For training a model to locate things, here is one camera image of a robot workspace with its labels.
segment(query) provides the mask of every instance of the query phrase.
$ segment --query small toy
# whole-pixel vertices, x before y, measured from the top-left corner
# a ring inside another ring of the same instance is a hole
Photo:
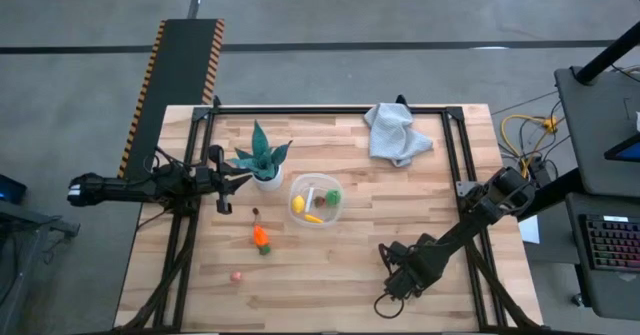
[[[291,201],[291,208],[296,214],[300,214],[302,210],[304,210],[304,198],[300,195],[293,198],[293,201]]]
[[[313,199],[313,190],[314,188],[309,188],[309,195],[307,195],[307,206],[304,208],[304,212],[309,212],[311,210],[311,200]]]
[[[327,200],[325,200],[325,198],[323,198],[322,196],[316,196],[316,198],[313,199],[313,206],[318,208],[323,207],[326,202]]]
[[[336,206],[340,203],[340,191],[338,190],[329,190],[327,191],[327,206]]]
[[[253,208],[253,215],[256,216],[253,221],[253,242],[258,247],[260,251],[260,255],[267,255],[271,252],[271,248],[269,247],[269,237],[267,236],[267,232],[264,231],[262,226],[258,225],[258,216],[260,216],[260,212],[258,209]]]
[[[304,215],[304,219],[307,220],[308,222],[312,222],[312,223],[316,223],[316,224],[324,223],[324,220],[318,219],[317,217],[315,217],[313,215],[309,215],[309,214],[305,214]]]
[[[231,282],[239,282],[242,280],[242,273],[240,271],[234,271],[231,273]]]

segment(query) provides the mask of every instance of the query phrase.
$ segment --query green succulent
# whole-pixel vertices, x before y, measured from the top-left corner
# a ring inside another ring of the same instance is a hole
[[[263,181],[271,180],[278,172],[278,166],[287,157],[288,144],[280,145],[275,150],[269,147],[267,136],[262,131],[258,121],[253,125],[253,137],[251,138],[251,149],[253,155],[236,148],[237,159],[231,159],[237,167],[251,170],[254,175]]]

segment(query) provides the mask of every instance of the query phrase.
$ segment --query pink ball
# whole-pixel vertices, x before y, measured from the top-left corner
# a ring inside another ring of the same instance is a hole
[[[242,280],[242,273],[240,271],[234,271],[231,273],[231,281],[238,282]]]

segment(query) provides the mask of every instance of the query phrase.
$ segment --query white pot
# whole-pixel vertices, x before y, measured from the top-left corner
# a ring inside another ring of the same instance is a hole
[[[255,175],[253,175],[253,181],[256,182],[258,189],[262,191],[277,190],[280,187],[280,185],[282,185],[283,178],[284,178],[284,175],[282,173],[282,165],[278,166],[278,172],[276,173],[276,176],[271,180],[263,181],[258,179]]]

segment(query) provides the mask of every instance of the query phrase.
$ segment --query keyboard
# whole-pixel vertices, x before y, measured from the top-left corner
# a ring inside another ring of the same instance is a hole
[[[582,215],[591,268],[640,272],[640,217]]]

